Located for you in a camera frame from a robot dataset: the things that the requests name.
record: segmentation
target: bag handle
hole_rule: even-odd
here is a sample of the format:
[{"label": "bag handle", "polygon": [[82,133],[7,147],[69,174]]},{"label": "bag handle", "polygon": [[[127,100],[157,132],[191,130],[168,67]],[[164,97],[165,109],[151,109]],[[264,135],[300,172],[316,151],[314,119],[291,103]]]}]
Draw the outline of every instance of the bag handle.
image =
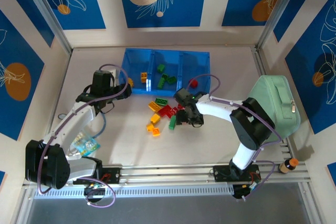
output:
[{"label": "bag handle", "polygon": [[278,91],[281,100],[281,110],[284,116],[283,118],[292,119],[292,100],[288,95],[288,87],[278,78],[272,78],[272,81]]}]

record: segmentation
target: green lego brick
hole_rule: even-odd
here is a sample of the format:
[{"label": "green lego brick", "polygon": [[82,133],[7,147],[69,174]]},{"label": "green lego brick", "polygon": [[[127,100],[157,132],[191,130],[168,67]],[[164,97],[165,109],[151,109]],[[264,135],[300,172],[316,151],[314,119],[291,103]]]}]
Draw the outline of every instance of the green lego brick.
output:
[{"label": "green lego brick", "polygon": [[165,73],[162,74],[163,79],[167,80],[168,77],[169,77],[168,74],[165,74]]},{"label": "green lego brick", "polygon": [[169,129],[174,130],[176,126],[176,115],[172,116],[169,123]]},{"label": "green lego brick", "polygon": [[155,103],[158,104],[158,105],[166,106],[168,104],[168,100],[161,99],[161,98],[156,98]]},{"label": "green lego brick", "polygon": [[164,82],[165,82],[165,80],[161,77],[161,79],[159,80],[159,83],[157,85],[157,88],[158,89],[162,89],[163,85],[164,85]]},{"label": "green lego brick", "polygon": [[174,83],[177,82],[177,79],[176,79],[175,76],[171,76],[171,77],[169,77],[169,78],[167,79],[167,82],[168,82],[169,84],[174,84]]},{"label": "green lego brick", "polygon": [[163,73],[163,70],[165,69],[165,65],[164,64],[160,64],[160,65],[158,65],[158,67],[157,67],[157,71],[159,72],[159,73]]}]

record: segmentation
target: plastic bottle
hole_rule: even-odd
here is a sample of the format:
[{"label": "plastic bottle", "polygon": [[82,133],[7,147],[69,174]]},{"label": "plastic bottle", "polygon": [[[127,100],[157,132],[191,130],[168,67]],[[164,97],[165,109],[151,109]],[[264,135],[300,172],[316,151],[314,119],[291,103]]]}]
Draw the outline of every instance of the plastic bottle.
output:
[{"label": "plastic bottle", "polygon": [[279,165],[279,171],[281,173],[288,173],[290,170],[294,170],[299,165],[299,161],[296,158],[285,160]]}]

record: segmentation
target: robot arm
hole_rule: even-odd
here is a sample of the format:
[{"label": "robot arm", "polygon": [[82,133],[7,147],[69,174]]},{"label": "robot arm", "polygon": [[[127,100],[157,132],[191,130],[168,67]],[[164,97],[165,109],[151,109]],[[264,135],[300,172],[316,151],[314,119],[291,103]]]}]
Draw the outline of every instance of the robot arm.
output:
[{"label": "robot arm", "polygon": [[[44,137],[41,141],[31,140],[26,146],[26,169],[25,177],[28,181],[37,182],[38,165],[46,143],[55,132],[58,134],[50,145],[44,158],[41,171],[41,184],[55,189],[62,188],[67,181],[74,180],[84,176],[94,176],[100,179],[102,176],[102,162],[92,157],[82,157],[75,160],[67,160],[66,154],[80,131],[92,121],[101,109],[110,100],[100,100],[90,103],[89,105],[76,112],[87,102],[117,94],[125,84],[111,87],[111,79],[114,83],[112,74],[108,71],[97,70],[93,75],[92,85],[87,86],[83,93],[77,97],[76,103],[66,117],[57,125],[57,127]],[[116,97],[117,100],[125,99],[132,93],[130,85],[126,90]]]},{"label": "robot arm", "polygon": [[230,161],[229,170],[231,179],[239,181],[244,171],[252,163],[261,144],[271,135],[271,131],[247,111],[232,105],[239,104],[249,108],[274,128],[273,121],[260,104],[253,98],[248,98],[245,101],[230,101],[209,97],[209,94],[202,92],[193,95],[185,89],[178,90],[174,98],[185,107],[184,111],[178,111],[176,114],[177,124],[185,122],[192,125],[202,125],[204,124],[203,115],[216,116],[233,124],[240,145]]}]

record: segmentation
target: gray floor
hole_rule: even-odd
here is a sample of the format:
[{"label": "gray floor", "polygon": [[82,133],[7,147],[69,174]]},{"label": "gray floor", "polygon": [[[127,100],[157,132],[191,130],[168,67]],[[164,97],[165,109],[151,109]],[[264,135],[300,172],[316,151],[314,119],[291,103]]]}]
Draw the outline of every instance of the gray floor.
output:
[{"label": "gray floor", "polygon": [[266,184],[247,202],[232,196],[117,198],[106,209],[84,199],[34,200],[28,223],[309,223],[297,184]]}]

